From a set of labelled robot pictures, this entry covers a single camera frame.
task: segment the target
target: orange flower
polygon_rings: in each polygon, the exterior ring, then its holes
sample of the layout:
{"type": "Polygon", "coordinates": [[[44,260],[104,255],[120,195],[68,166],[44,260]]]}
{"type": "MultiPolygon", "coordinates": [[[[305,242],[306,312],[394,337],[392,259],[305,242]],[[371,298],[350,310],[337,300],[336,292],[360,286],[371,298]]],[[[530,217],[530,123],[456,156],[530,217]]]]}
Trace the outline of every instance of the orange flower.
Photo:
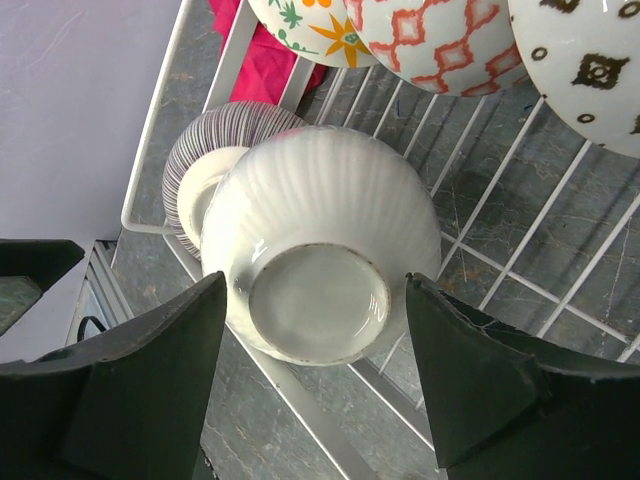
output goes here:
{"type": "Polygon", "coordinates": [[[367,47],[364,46],[362,40],[360,40],[358,35],[356,35],[353,25],[351,25],[349,19],[345,20],[344,26],[342,26],[340,25],[340,22],[336,20],[336,17],[331,14],[329,14],[329,16],[331,17],[331,23],[333,24],[333,31],[311,25],[311,28],[323,37],[334,40],[333,44],[327,49],[325,55],[331,55],[338,50],[344,49],[344,55],[347,57],[347,63],[349,66],[352,68],[357,67],[358,50],[370,55],[369,50],[367,50],[367,47]]]}
{"type": "MultiPolygon", "coordinates": [[[[302,0],[302,4],[305,7],[313,7],[316,3],[316,0],[302,0]]],[[[331,0],[318,0],[318,5],[324,8],[329,8],[331,6],[331,0]]]]}

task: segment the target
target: bowl with orange flower pattern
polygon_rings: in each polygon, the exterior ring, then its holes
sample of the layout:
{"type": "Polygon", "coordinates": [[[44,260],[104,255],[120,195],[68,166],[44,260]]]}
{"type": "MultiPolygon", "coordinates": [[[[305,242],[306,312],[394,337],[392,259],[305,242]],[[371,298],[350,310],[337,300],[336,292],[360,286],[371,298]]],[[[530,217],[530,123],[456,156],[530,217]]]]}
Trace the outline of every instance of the bowl with orange flower pattern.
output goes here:
{"type": "Polygon", "coordinates": [[[249,0],[258,20],[301,57],[329,67],[368,67],[378,61],[347,18],[342,0],[249,0]]]}

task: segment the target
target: pink cloth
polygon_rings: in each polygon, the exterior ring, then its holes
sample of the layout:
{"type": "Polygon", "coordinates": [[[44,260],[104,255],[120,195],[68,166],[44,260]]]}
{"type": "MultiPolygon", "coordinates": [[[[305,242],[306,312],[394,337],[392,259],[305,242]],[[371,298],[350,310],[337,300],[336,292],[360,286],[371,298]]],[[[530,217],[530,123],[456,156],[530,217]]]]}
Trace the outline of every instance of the pink cloth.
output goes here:
{"type": "MultiPolygon", "coordinates": [[[[209,3],[216,17],[213,28],[222,35],[224,48],[240,0],[209,0],[209,3]]],[[[258,24],[231,94],[231,101],[255,100],[277,105],[295,61],[296,54],[258,24]]],[[[326,73],[327,67],[317,65],[306,91],[320,85],[326,73]]]]}

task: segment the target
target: ceramic dish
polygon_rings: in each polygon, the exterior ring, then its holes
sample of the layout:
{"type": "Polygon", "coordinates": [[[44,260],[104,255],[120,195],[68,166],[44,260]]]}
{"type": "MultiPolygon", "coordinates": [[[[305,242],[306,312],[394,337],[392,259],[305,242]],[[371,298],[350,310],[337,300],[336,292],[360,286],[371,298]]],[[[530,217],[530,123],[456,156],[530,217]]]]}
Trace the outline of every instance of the ceramic dish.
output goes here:
{"type": "Polygon", "coordinates": [[[182,178],[199,158],[218,148],[251,148],[272,135],[306,122],[275,105],[260,102],[227,103],[203,113],[178,137],[162,176],[162,203],[169,225],[187,251],[200,258],[178,215],[178,190],[182,178]]]}
{"type": "Polygon", "coordinates": [[[495,93],[527,78],[507,0],[344,0],[371,53],[433,93],[495,93]]]}
{"type": "Polygon", "coordinates": [[[218,148],[197,160],[182,178],[178,188],[178,218],[197,248],[200,248],[204,214],[218,184],[248,150],[247,147],[218,148]]]}
{"type": "Polygon", "coordinates": [[[405,276],[435,278],[431,197],[389,146],[354,130],[290,130],[247,152],[218,185],[204,274],[227,278],[227,322],[292,363],[349,363],[406,331],[405,276]]]}
{"type": "Polygon", "coordinates": [[[329,67],[377,63],[358,38],[342,0],[249,0],[258,20],[301,57],[329,67]]]}
{"type": "Polygon", "coordinates": [[[509,7],[522,58],[549,106],[593,143],[640,157],[640,1],[509,7]]]}

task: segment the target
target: bowl base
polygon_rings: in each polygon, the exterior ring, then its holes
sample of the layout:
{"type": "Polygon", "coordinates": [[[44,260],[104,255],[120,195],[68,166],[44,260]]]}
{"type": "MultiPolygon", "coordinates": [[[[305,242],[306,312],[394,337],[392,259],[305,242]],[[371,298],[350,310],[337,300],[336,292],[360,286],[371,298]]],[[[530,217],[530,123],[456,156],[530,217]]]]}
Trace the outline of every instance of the bowl base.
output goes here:
{"type": "Polygon", "coordinates": [[[251,288],[249,309],[256,329],[281,353],[334,363],[378,337],[390,293],[362,256],[339,245],[312,244],[267,263],[251,288]]]}

